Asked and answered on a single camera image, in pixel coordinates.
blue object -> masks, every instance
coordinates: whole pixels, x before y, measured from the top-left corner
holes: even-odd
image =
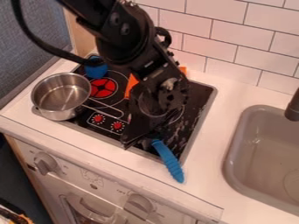
[[[154,139],[151,145],[159,153],[161,159],[164,161],[171,176],[179,183],[184,183],[184,173],[181,164],[177,161],[177,158],[173,155],[172,151],[158,139]]]
[[[99,56],[92,56],[90,59],[99,59]],[[101,66],[85,66],[85,72],[88,78],[101,79],[108,71],[107,64]]]

sink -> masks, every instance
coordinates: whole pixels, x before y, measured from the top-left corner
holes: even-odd
[[[264,105],[241,115],[223,164],[237,192],[299,216],[299,122]]]

countertop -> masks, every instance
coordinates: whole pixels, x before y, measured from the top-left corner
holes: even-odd
[[[154,160],[104,143],[31,112],[31,90],[42,78],[69,72],[76,65],[61,59],[27,89],[0,110],[0,131],[49,151],[80,160],[82,164],[111,173],[139,187],[173,186],[224,208],[222,219],[230,224],[299,223],[299,217],[250,199],[234,191],[222,175],[221,166],[240,114],[265,104],[285,109],[291,95],[249,86],[218,76],[189,71],[191,80],[214,86],[218,94],[184,162],[185,183],[179,184]]]

subway tile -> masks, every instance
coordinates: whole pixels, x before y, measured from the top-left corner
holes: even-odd
[[[284,0],[241,0],[243,2],[256,3],[256,4],[268,4],[273,6],[282,7]]]
[[[221,21],[214,21],[212,26],[212,39],[262,50],[269,48],[273,33],[273,31]]]
[[[209,37],[212,20],[168,10],[160,11],[160,26],[176,32]]]
[[[276,73],[263,72],[259,87],[293,95],[299,87],[299,79],[279,75]]]
[[[176,31],[170,31],[170,35],[172,38],[172,43],[170,47],[182,50],[183,34]]]
[[[184,35],[183,50],[215,59],[233,61],[237,46],[207,38]]]
[[[299,58],[299,37],[277,32],[271,46],[271,52]]]
[[[246,25],[299,34],[299,11],[249,4]]]
[[[247,3],[232,0],[188,0],[187,13],[241,24],[246,7]]]
[[[204,72],[205,57],[198,56],[189,52],[181,52],[173,49],[170,50],[174,52],[174,58],[178,60],[180,65],[187,67],[187,71],[191,69],[199,72]]]
[[[284,8],[299,11],[299,1],[298,0],[287,0],[284,5]]]
[[[158,26],[158,9],[149,6],[139,5],[144,11],[149,14],[149,17],[153,20],[154,25]]]
[[[299,67],[298,67],[297,70],[296,70],[295,77],[296,77],[296,78],[299,78]]]
[[[293,75],[299,59],[279,55],[272,52],[263,52],[239,47],[236,63],[244,66],[255,67],[269,72]]]
[[[157,8],[162,8],[171,11],[181,11],[184,12],[184,0],[136,0],[138,4],[145,4],[148,6],[153,6]]]
[[[208,59],[205,71],[209,74],[216,74],[230,80],[240,81],[254,86],[257,84],[261,75],[261,70],[235,65],[217,59]]]

metal pot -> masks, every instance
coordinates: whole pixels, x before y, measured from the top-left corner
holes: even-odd
[[[90,93],[91,85],[82,75],[57,73],[38,83],[31,100],[45,118],[65,121],[82,112]]]

